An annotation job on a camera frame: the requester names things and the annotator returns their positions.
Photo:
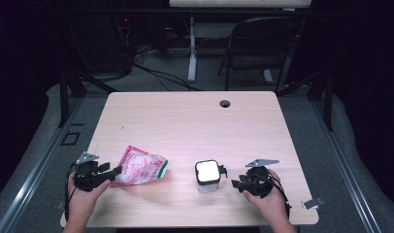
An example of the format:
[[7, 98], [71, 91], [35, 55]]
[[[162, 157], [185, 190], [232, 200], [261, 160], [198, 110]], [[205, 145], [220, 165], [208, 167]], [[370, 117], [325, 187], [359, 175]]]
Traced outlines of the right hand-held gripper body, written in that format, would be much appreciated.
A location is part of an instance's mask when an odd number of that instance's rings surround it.
[[274, 187], [279, 187], [275, 182], [275, 178], [266, 168], [267, 165], [273, 163], [277, 163], [277, 161], [254, 159], [246, 165], [248, 167], [248, 170], [246, 171], [246, 190], [250, 194], [264, 198]]

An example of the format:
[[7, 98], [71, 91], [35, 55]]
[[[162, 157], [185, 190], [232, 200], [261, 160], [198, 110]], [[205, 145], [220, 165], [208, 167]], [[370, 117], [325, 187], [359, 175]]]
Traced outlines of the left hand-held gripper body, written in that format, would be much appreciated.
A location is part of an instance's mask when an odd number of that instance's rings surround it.
[[78, 189], [90, 192], [102, 183], [97, 159], [97, 155], [85, 151], [76, 160], [75, 186]]

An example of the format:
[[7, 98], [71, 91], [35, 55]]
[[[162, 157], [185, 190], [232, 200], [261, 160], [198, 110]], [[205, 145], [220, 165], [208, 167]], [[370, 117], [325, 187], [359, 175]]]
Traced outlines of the pink and white plastic bag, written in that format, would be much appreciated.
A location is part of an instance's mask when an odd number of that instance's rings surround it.
[[129, 146], [119, 162], [121, 173], [115, 177], [111, 187], [150, 183], [165, 176], [169, 161], [159, 154]]

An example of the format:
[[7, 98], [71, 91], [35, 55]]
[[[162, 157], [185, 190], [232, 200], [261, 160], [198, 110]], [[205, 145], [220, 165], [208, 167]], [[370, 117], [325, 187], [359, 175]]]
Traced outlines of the person's right hand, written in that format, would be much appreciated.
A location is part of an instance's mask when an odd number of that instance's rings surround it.
[[276, 187], [264, 198], [253, 196], [246, 190], [243, 192], [243, 195], [259, 211], [260, 215], [264, 217], [270, 226], [283, 225], [289, 221], [285, 209], [285, 200]]

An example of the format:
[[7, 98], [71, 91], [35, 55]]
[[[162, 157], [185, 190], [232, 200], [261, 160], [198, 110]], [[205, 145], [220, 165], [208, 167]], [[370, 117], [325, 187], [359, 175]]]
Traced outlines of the person's left hand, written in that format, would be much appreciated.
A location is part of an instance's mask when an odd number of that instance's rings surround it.
[[76, 188], [75, 173], [69, 176], [69, 218], [67, 226], [73, 224], [85, 228], [94, 211], [98, 198], [109, 188], [111, 181], [105, 180], [92, 191], [83, 191]]

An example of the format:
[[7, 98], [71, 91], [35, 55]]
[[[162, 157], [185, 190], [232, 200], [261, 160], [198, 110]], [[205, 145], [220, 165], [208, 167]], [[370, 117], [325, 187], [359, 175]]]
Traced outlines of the black metal stand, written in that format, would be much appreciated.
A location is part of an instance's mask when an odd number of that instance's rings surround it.
[[310, 83], [311, 87], [306, 96], [309, 101], [318, 101], [320, 98], [323, 98], [323, 122], [328, 130], [332, 131], [333, 82], [334, 79], [331, 71], [317, 71], [305, 79], [279, 90], [277, 96], [287, 95], [301, 86]]
[[59, 76], [59, 88], [60, 88], [60, 110], [61, 117], [59, 121], [59, 127], [62, 127], [69, 118], [69, 94], [68, 91], [71, 90], [72, 93], [77, 98], [84, 98], [87, 91], [83, 86], [82, 82], [86, 81], [94, 84], [100, 89], [113, 93], [116, 89], [108, 86], [105, 83], [95, 79], [93, 76], [83, 72], [79, 69], [66, 69]]

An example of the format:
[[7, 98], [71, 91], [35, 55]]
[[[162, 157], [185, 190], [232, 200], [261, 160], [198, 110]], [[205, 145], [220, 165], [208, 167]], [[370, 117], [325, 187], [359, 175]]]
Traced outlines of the dark computer tower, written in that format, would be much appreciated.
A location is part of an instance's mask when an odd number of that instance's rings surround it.
[[67, 17], [82, 62], [89, 73], [124, 73], [132, 68], [123, 54], [118, 31], [108, 16]]

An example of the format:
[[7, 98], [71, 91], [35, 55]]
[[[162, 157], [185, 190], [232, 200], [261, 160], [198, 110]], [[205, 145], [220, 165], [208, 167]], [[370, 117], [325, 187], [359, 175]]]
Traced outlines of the white desk leg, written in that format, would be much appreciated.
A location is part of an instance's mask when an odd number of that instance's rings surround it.
[[196, 57], [196, 40], [195, 40], [195, 22], [193, 17], [190, 19], [189, 39], [190, 39], [190, 57], [189, 57], [187, 79], [191, 83], [194, 83], [196, 81], [197, 57]]

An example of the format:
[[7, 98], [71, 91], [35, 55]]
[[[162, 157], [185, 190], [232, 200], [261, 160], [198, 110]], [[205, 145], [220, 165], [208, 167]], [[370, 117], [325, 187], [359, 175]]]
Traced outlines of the black folding chair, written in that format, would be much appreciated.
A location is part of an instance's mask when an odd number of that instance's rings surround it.
[[229, 89], [230, 71], [279, 70], [275, 92], [279, 91], [290, 43], [301, 34], [303, 23], [295, 17], [252, 17], [232, 30], [217, 72], [225, 69]]

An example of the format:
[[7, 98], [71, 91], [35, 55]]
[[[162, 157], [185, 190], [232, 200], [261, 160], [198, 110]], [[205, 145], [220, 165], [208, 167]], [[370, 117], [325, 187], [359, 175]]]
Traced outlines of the metal floor rail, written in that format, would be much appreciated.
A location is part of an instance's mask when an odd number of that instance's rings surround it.
[[330, 130], [325, 123], [323, 117], [323, 108], [318, 102], [311, 101], [311, 106], [314, 114], [317, 117], [318, 123], [322, 128], [329, 144], [334, 151], [334, 160], [338, 166], [342, 179], [345, 183], [347, 192], [353, 202], [353, 205], [360, 216], [360, 219], [366, 229], [367, 233], [382, 233], [378, 222], [373, 215], [372, 209], [369, 206], [366, 196], [364, 195], [360, 185], [345, 158], [345, 154], [340, 146], [339, 141], [333, 130]]
[[72, 100], [69, 116], [59, 127], [60, 103], [55, 99], [49, 100], [48, 109], [30, 145], [0, 193], [0, 233], [15, 231], [83, 101], [82, 98]]

